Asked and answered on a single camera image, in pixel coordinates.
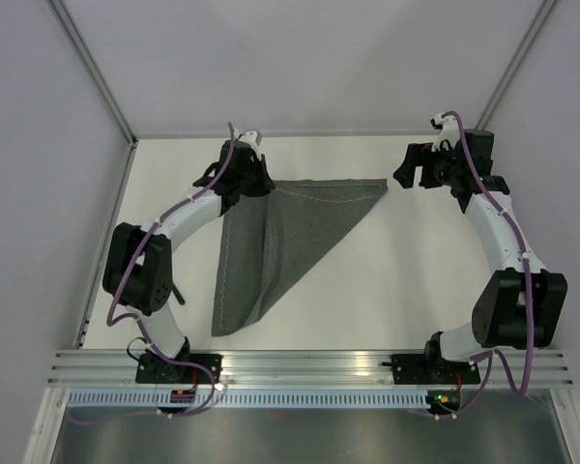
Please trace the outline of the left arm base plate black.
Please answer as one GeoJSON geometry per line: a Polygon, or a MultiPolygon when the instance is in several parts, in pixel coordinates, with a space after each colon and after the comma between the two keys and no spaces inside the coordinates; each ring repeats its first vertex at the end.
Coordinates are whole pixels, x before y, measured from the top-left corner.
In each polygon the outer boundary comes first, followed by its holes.
{"type": "MultiPolygon", "coordinates": [[[[189,362],[207,369],[217,382],[221,373],[221,360],[222,356],[217,353],[199,353],[191,354],[189,362]]],[[[135,383],[210,385],[211,379],[201,368],[169,363],[151,352],[145,352],[138,360],[135,383]]]]}

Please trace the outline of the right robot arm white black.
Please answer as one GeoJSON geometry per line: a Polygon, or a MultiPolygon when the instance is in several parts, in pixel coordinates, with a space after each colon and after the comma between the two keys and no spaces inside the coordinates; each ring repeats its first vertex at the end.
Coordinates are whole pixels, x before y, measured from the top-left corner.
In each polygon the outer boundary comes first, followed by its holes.
{"type": "Polygon", "coordinates": [[[529,246],[512,208],[505,179],[492,174],[493,133],[467,130],[455,141],[411,143],[393,178],[405,189],[448,187],[461,213],[475,228],[491,272],[471,319],[455,330],[436,332],[425,343],[420,373],[433,384],[473,371],[503,348],[525,354],[518,394],[531,381],[534,349],[553,340],[567,293],[564,275],[551,273],[529,246]]]}

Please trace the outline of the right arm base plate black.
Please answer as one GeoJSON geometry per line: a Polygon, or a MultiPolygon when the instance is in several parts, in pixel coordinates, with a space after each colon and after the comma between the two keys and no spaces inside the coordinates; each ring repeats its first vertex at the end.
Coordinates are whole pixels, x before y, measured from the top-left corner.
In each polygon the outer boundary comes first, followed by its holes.
{"type": "Polygon", "coordinates": [[[479,385],[478,369],[467,362],[429,361],[424,354],[393,354],[388,363],[397,386],[457,386],[479,385]]]}

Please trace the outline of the grey cloth napkin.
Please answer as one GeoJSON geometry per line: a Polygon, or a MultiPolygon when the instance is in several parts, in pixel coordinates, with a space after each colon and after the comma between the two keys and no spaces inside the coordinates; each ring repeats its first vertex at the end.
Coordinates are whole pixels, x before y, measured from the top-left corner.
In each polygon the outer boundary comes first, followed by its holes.
{"type": "Polygon", "coordinates": [[[265,314],[387,193],[384,179],[278,181],[223,217],[211,334],[265,314]]]}

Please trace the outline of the gold fork black handle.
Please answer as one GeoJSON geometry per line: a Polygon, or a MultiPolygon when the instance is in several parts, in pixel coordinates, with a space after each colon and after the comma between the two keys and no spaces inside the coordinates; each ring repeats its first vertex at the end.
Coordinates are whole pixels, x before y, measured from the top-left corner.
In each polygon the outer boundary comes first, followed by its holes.
{"type": "Polygon", "coordinates": [[[172,292],[179,305],[185,305],[186,300],[176,285],[172,286],[172,292]]]}

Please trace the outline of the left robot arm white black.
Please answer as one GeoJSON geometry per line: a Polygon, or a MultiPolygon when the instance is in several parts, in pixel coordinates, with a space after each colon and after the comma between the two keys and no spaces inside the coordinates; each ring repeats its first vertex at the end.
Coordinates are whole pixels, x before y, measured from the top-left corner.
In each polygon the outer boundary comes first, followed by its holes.
{"type": "Polygon", "coordinates": [[[112,233],[101,282],[112,297],[105,323],[113,327],[132,319],[137,324],[146,343],[138,360],[140,382],[180,384],[214,376],[191,360],[189,340],[171,311],[173,254],[241,198],[263,197],[274,190],[260,141],[257,130],[233,132],[218,160],[183,199],[148,223],[122,222],[112,233]]]}

